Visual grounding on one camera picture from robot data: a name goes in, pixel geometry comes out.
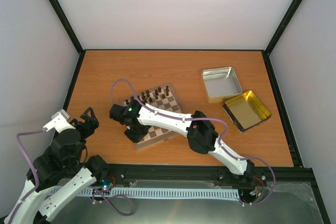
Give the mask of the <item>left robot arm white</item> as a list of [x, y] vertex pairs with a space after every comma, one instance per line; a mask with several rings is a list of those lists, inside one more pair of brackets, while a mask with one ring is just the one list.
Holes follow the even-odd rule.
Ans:
[[70, 120], [65, 110], [56, 112], [40, 132], [55, 129], [57, 136], [44, 153], [32, 161], [16, 140], [29, 165], [24, 189], [4, 223], [51, 223], [60, 211], [85, 188], [108, 180], [108, 164], [99, 155], [81, 162], [86, 139], [99, 126], [94, 110], [88, 107], [81, 121]]

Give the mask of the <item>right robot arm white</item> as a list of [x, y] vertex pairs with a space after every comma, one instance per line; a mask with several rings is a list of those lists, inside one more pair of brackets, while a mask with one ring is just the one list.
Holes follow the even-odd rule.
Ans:
[[148, 103], [131, 100], [128, 105], [113, 104], [109, 118], [125, 125], [124, 134], [134, 143], [140, 141], [152, 126], [173, 131], [187, 138], [189, 148], [199, 154], [209, 154], [223, 163], [241, 183], [246, 183], [254, 176], [254, 163], [237, 154], [226, 145], [219, 135], [213, 121], [222, 120], [205, 116], [201, 111], [183, 114], [156, 108]]

